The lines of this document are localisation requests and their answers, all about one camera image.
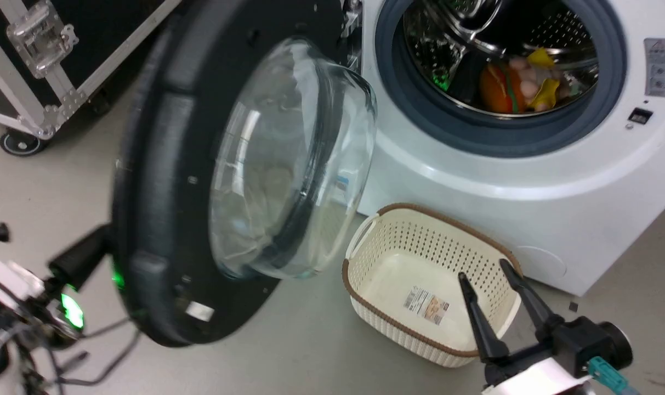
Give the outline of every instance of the beige basket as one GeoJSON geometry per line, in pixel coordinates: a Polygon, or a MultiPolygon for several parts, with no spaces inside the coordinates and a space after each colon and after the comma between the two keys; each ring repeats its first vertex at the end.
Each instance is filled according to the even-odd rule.
{"type": "Polygon", "coordinates": [[[500,258],[522,274],[512,253],[487,236],[431,210],[396,204],[360,225],[342,277],[369,325],[420,357],[456,368],[478,357],[458,273],[469,277],[498,337],[520,308],[500,258]]]}

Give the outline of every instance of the caster wheel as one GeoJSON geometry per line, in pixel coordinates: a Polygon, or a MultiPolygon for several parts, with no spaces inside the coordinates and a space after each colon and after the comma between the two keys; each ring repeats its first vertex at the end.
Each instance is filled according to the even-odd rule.
{"type": "Polygon", "coordinates": [[[93,97],[89,98],[87,104],[91,108],[91,111],[99,116],[106,115],[112,108],[111,101],[107,97],[106,90],[104,89],[99,89],[94,93],[93,97]]]}
{"type": "Polygon", "coordinates": [[[25,132],[9,128],[0,138],[1,148],[14,156],[31,156],[47,147],[46,140],[40,140],[25,132]]]}

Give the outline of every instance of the open door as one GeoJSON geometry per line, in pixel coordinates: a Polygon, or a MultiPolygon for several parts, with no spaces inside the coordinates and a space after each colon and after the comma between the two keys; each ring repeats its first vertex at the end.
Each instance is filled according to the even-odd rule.
{"type": "Polygon", "coordinates": [[[112,213],[115,278],[156,342],[214,342],[334,263],[374,146],[338,0],[202,1],[144,70],[112,213]]]}

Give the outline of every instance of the basket handle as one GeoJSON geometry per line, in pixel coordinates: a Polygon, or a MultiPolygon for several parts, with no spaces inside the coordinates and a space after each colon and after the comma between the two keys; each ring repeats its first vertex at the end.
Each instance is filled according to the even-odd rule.
{"type": "Polygon", "coordinates": [[[378,213],[375,213],[374,215],[367,217],[364,222],[359,225],[359,228],[357,228],[357,231],[352,236],[352,240],[349,242],[347,253],[344,255],[345,258],[352,259],[357,255],[357,250],[359,250],[360,245],[362,245],[362,242],[367,239],[371,230],[376,226],[377,218],[378,213]]]}

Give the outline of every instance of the concrete floor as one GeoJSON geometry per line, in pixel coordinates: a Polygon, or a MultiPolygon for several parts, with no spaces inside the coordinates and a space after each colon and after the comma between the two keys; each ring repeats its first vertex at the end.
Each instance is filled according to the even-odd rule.
{"type": "MultiPolygon", "coordinates": [[[[131,92],[99,120],[77,115],[39,155],[19,159],[0,149],[0,221],[7,222],[13,234],[12,243],[0,245],[1,258],[45,274],[44,263],[49,258],[107,220],[112,167],[131,92]]],[[[536,287],[554,310],[575,317],[567,310],[569,295],[536,287]]],[[[107,264],[77,298],[89,327],[124,315],[107,264]]],[[[577,302],[579,314],[610,320],[626,331],[635,348],[635,363],[626,370],[633,385],[643,394],[665,394],[665,212],[577,302]]],[[[506,338],[513,346],[525,345],[531,342],[530,332],[527,316],[521,312],[506,338]]],[[[127,342],[128,335],[129,329],[124,328],[82,345],[92,357],[73,375],[96,375],[127,342]]],[[[313,280],[281,285],[254,319],[224,342],[169,350],[142,340],[107,383],[69,388],[69,394],[470,395],[480,392],[481,372],[478,363],[443,370],[385,340],[354,315],[339,272],[332,269],[313,280]],[[289,300],[305,303],[279,307],[289,300]],[[305,322],[304,312],[325,321],[310,323],[317,326],[309,328],[287,328],[290,320],[305,322]]]]}

